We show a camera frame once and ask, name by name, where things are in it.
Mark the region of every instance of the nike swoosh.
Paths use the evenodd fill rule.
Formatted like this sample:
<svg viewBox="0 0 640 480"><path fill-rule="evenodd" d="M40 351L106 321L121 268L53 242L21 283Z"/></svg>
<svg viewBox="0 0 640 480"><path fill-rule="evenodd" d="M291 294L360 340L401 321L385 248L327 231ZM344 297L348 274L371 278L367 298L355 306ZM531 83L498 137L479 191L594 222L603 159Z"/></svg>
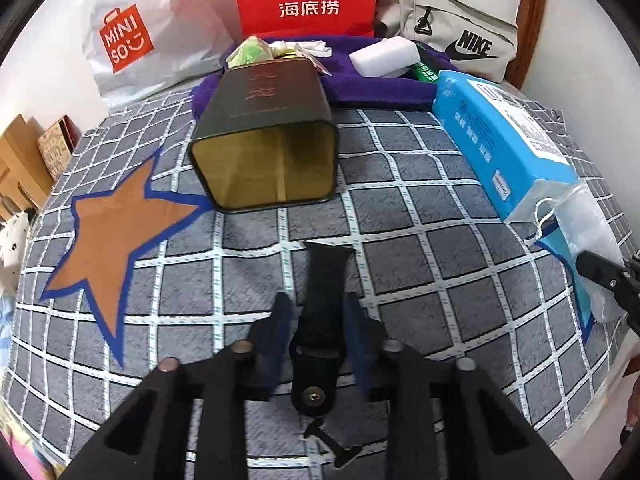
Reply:
<svg viewBox="0 0 640 480"><path fill-rule="evenodd" d="M454 41L445 49L447 56L449 56L452 61L470 61L472 59L491 59L492 57L498 57L488 56L487 54L466 54L465 52L460 52L456 49L457 42L458 40Z"/></svg>

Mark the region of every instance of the star-shaped cutout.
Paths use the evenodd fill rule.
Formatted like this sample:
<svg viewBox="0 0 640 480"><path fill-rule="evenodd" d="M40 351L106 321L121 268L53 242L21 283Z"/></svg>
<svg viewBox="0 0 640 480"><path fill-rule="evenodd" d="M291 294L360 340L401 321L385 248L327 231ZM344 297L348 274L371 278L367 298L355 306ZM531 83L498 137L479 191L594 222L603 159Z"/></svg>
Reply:
<svg viewBox="0 0 640 480"><path fill-rule="evenodd" d="M76 238L41 300L84 289L102 336L122 366L124 314L135 261L211 209L203 195L151 189L159 151L112 191L75 197Z"/></svg>

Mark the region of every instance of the gray waist bag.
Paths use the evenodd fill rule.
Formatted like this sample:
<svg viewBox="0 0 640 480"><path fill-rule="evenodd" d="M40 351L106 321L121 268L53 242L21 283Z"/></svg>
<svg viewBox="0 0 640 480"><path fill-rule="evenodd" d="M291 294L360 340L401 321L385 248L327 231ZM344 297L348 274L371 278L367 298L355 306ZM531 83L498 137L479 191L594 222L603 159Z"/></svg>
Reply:
<svg viewBox="0 0 640 480"><path fill-rule="evenodd" d="M378 0L386 37L402 36L446 52L463 72L495 82L518 50L518 27L457 0Z"/></svg>

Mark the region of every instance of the gray checkered fabric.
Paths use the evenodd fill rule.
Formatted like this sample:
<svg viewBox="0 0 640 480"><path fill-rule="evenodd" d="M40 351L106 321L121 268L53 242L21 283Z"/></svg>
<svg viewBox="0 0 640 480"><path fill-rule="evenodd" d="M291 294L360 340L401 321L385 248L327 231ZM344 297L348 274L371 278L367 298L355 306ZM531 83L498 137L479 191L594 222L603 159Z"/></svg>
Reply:
<svg viewBox="0 0 640 480"><path fill-rule="evenodd" d="M392 337L433 359L475 359L549 443L571 426L608 373L626 324L596 325L583 344L563 266L523 243L530 225L497 217L465 157L428 113L336 110L334 200L211 212L140 258L125 317L124 368L110 356L82 292L40 303L74 237L73 196L113 189L160 147L152 187L204 193L186 158L194 129L189 90L159 94L88 132L36 221L2 394L48 454L68 463L161 358L210 357L268 316L280 290L302 304L304 240L355 249L347 290L359 293ZM622 212L566 135L562 115L527 105L588 181L629 257L637 248ZM250 478L382 478L386 404L363 403L349 367L343 370L326 430L343 446L365 447L335 470L322 443L302 439L309 421L290 403L286 370L271 402L246 404ZM196 406L189 475L198 414ZM441 421L436 430L442 444Z"/></svg>

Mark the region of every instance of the white plastic bag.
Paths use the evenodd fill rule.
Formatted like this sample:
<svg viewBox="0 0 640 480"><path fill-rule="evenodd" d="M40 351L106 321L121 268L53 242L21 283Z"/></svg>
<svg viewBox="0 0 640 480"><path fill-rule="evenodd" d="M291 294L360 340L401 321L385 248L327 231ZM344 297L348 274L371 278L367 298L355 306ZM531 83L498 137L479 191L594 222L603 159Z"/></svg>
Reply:
<svg viewBox="0 0 640 480"><path fill-rule="evenodd" d="M574 261L581 252L591 251L624 266L616 237L584 182L566 195L551 200L551 205ZM597 321L609 322L624 314L613 292L582 276L580 280L591 298L591 311Z"/></svg>
<svg viewBox="0 0 640 480"><path fill-rule="evenodd" d="M81 0L82 50L101 97L121 107L213 72L232 44L202 0Z"/></svg>

